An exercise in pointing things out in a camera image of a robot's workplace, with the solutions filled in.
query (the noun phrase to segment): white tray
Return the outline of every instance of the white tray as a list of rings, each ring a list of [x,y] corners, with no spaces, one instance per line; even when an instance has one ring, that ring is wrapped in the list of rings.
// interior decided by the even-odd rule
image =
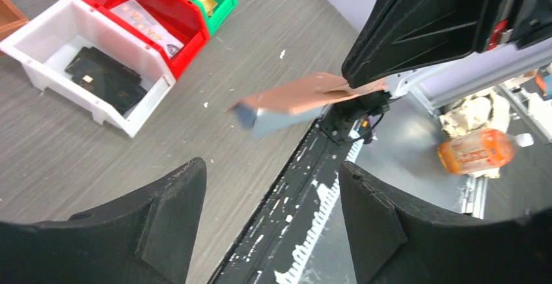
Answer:
[[[138,72],[146,96],[121,115],[113,106],[71,80],[64,69],[83,46],[95,46]],[[50,88],[134,137],[175,84],[158,51],[81,0],[59,0],[0,42],[0,51],[23,65],[35,87]]]

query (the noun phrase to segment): wood grain surface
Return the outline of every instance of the wood grain surface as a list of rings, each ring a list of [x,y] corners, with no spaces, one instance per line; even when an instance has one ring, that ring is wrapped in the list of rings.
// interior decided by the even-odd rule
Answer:
[[[56,2],[12,1],[29,18]],[[199,156],[208,190],[188,283],[206,282],[307,129],[254,140],[226,108],[311,72],[339,74],[356,36],[326,0],[240,0],[134,139],[41,94],[0,57],[0,219],[66,220]]]

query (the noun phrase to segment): gray metal piece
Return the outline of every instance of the gray metal piece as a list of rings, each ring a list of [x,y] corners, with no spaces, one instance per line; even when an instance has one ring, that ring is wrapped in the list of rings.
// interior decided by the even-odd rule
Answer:
[[[486,177],[468,178],[462,192],[462,211],[474,218],[483,219],[489,179]]]
[[[516,98],[516,96],[508,90],[506,85],[499,84],[497,86],[497,91],[501,96],[506,98],[509,102],[514,111],[517,113],[517,115],[525,121],[525,123],[529,126],[531,131],[539,138],[541,141],[543,141],[545,144],[552,143],[552,135],[548,133],[547,129],[545,129],[540,122],[535,120],[528,112],[528,109],[523,105],[523,103]]]
[[[426,68],[416,69],[407,72],[401,72],[398,74],[392,74],[385,78],[385,84],[387,84],[387,91],[391,94],[391,98],[399,98],[406,95],[408,92],[417,88],[418,84],[424,80],[429,79],[448,68],[460,63],[462,60],[451,61],[443,64],[437,64],[435,66],[429,66]]]
[[[437,109],[449,103],[456,102],[470,94],[498,85],[520,74],[524,74],[552,62],[552,42],[547,42],[537,52],[532,51],[531,48],[520,52],[523,53],[523,56],[519,59],[498,66],[496,69],[478,76],[474,81],[466,83],[461,87],[456,87],[448,92],[444,92],[431,99],[430,108]]]

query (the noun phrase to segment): red label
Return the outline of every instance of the red label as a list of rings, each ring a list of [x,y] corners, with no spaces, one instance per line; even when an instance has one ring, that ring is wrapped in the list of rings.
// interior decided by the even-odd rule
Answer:
[[[487,152],[485,150],[477,150],[475,152],[467,152],[465,154],[459,154],[456,157],[456,161],[460,163],[474,162],[487,158]]]

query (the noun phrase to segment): bottle cap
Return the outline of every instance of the bottle cap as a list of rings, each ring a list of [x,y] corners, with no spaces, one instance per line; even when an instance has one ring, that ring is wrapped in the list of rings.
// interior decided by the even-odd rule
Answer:
[[[529,133],[516,135],[516,143],[519,147],[528,147],[534,144],[533,136]]]

